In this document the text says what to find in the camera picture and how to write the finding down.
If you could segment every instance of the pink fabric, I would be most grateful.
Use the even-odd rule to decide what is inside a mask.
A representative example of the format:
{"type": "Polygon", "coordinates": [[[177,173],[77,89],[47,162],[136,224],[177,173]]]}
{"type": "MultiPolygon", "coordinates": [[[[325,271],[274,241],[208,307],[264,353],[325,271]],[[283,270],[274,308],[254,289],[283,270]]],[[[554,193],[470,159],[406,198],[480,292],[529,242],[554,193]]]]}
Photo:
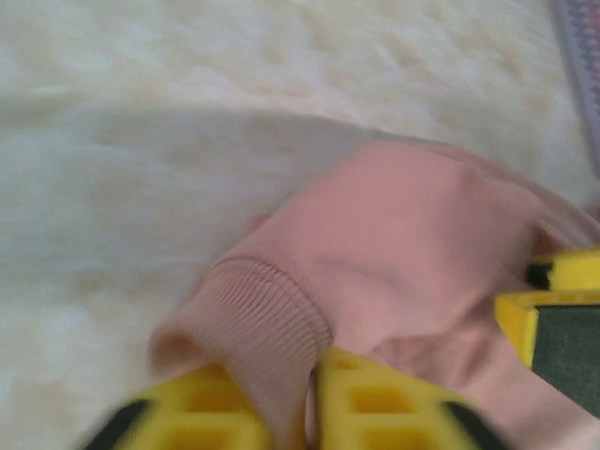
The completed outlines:
{"type": "Polygon", "coordinates": [[[280,448],[332,344],[472,398],[517,448],[584,448],[599,421],[519,363],[493,298],[529,289],[532,255],[599,241],[590,216],[480,157],[376,142],[256,221],[151,360],[224,364],[280,448]]]}

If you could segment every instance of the fur rug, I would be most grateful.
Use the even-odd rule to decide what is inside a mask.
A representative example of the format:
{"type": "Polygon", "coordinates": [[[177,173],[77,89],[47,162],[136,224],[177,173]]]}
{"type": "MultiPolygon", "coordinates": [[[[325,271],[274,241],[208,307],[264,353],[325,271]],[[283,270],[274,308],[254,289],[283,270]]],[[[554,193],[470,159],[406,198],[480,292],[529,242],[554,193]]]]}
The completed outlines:
{"type": "Polygon", "coordinates": [[[376,136],[597,184],[545,0],[4,0],[0,435],[68,448],[250,218],[376,136]]]}

